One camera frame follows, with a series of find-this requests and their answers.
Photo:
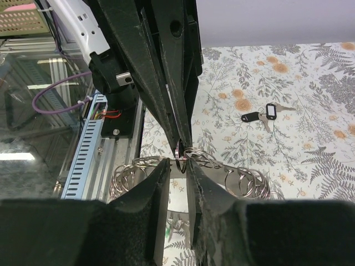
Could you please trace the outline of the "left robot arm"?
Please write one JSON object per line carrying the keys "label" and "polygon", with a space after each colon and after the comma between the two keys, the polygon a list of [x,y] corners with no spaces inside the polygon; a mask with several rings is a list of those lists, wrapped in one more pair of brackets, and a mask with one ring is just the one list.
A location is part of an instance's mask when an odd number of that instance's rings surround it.
{"label": "left robot arm", "polygon": [[140,98],[169,145],[192,144],[202,73],[195,1],[50,1],[74,37],[95,87],[115,110]]}

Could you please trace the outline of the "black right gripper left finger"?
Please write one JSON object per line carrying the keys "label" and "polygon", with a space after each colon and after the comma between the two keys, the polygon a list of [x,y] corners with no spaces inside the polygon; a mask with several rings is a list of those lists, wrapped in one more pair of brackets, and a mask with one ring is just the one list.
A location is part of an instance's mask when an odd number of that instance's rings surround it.
{"label": "black right gripper left finger", "polygon": [[170,161],[110,203],[1,201],[2,265],[160,265]]}

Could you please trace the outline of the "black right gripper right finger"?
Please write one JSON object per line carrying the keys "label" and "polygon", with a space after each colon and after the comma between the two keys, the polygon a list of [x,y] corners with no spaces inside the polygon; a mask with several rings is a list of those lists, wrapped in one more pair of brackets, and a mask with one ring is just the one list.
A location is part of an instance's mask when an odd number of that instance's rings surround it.
{"label": "black right gripper right finger", "polygon": [[242,226],[190,226],[197,265],[353,265],[354,203],[284,201]]}

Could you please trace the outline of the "large metal keyring disc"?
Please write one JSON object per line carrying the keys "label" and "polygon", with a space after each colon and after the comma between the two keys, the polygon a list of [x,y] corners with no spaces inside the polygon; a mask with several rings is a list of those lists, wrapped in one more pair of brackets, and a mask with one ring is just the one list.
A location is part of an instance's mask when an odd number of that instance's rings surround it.
{"label": "large metal keyring disc", "polygon": [[[266,214],[284,201],[238,198],[207,177],[199,164],[186,162],[187,199],[191,227],[203,233],[208,229],[242,226],[252,212]],[[169,159],[159,162],[151,174],[126,194],[107,205],[116,226],[153,231],[165,228],[168,217],[171,166]]]}

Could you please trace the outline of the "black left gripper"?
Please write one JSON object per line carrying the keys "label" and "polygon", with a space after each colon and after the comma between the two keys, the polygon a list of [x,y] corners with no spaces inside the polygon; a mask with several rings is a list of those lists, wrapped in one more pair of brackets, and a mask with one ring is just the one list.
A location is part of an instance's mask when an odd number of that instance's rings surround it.
{"label": "black left gripper", "polygon": [[202,74],[202,48],[195,0],[99,1],[105,21],[139,88],[172,147],[192,145],[194,66]]}

